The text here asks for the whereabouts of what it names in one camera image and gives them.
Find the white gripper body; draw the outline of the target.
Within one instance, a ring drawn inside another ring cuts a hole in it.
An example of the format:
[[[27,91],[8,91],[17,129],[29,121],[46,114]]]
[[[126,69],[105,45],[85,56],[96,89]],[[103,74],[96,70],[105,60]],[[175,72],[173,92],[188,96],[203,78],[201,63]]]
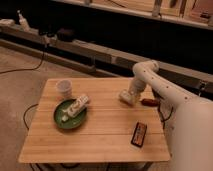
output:
[[[129,87],[129,93],[134,101],[140,98],[140,94],[144,91],[144,84],[133,81]]]

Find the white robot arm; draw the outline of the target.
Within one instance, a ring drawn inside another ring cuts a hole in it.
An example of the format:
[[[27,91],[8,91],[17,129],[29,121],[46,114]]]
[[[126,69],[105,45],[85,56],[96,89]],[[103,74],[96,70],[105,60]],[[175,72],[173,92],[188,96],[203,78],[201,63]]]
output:
[[[136,63],[129,90],[139,94],[150,85],[174,108],[170,171],[213,171],[213,101],[164,79],[158,70],[154,60]]]

